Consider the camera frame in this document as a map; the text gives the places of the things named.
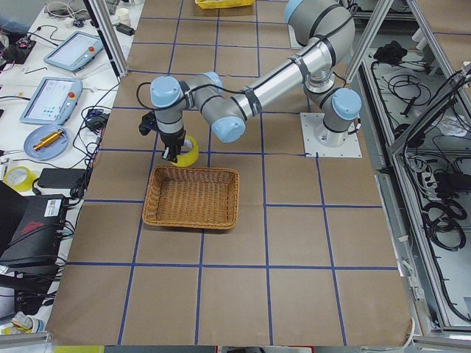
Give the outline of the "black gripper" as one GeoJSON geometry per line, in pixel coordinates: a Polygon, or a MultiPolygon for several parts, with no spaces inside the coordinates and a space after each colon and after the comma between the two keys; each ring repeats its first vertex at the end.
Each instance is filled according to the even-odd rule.
{"type": "Polygon", "coordinates": [[[164,143],[161,158],[169,162],[177,162],[177,158],[181,154],[181,148],[185,142],[185,130],[179,130],[173,133],[159,132],[159,136],[164,143]]]}

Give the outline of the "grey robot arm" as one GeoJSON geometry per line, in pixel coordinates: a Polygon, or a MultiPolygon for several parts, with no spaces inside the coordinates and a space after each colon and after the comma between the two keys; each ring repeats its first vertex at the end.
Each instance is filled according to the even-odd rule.
{"type": "Polygon", "coordinates": [[[249,118],[262,113],[290,90],[301,87],[323,112],[314,129],[323,145],[336,147],[361,110],[361,97],[335,82],[333,68],[351,47],[355,34],[353,15],[336,1],[289,1],[285,20],[294,30],[301,49],[250,85],[223,97],[219,75],[200,73],[187,80],[159,76],[150,84],[152,103],[143,115],[139,132],[156,131],[164,143],[161,157],[180,161],[186,131],[183,111],[197,108],[223,143],[238,140],[249,118]]]}

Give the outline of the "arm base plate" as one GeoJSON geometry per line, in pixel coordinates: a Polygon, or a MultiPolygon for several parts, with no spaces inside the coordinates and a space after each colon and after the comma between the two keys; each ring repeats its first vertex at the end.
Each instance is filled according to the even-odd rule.
{"type": "Polygon", "coordinates": [[[306,157],[362,158],[358,135],[352,122],[346,132],[331,132],[324,113],[301,113],[302,139],[306,157]]]}

